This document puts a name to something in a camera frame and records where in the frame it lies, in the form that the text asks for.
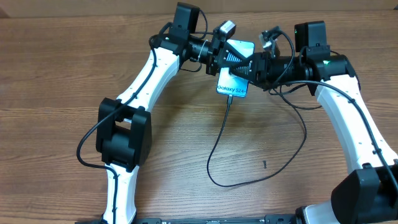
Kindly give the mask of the Samsung Galaxy smartphone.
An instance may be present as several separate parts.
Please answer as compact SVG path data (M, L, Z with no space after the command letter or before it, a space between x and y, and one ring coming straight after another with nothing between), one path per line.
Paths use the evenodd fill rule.
M255 44L243 40L227 40L227 47L231 47L239 52L244 58L254 53ZM236 76L229 67L220 68L216 92L224 95L231 95L244 98L248 92L248 81L244 78Z

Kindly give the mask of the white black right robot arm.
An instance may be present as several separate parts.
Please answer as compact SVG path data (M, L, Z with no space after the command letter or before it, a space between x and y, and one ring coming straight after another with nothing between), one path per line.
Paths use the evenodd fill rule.
M264 90L305 84L326 111L342 146L348 176L323 203L298 208L293 223L379 223L397 219L397 154L389 147L361 96L345 55L331 51L322 21L295 26L293 54L282 57L275 27L259 36L263 52L233 73Z

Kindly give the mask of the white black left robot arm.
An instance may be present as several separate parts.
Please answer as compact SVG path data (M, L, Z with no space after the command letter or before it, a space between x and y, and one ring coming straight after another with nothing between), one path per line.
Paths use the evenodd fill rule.
M102 100L97 123L77 145L76 157L83 166L107 174L107 206L99 223L134 223L137 175L152 145L151 111L187 60L219 76L218 93L246 96L248 83L232 66L253 55L254 43L234 40L232 21L216 27L211 40L206 39L208 31L199 36L196 27L203 14L199 7L177 4L173 21L149 38L150 55L136 79L115 100Z

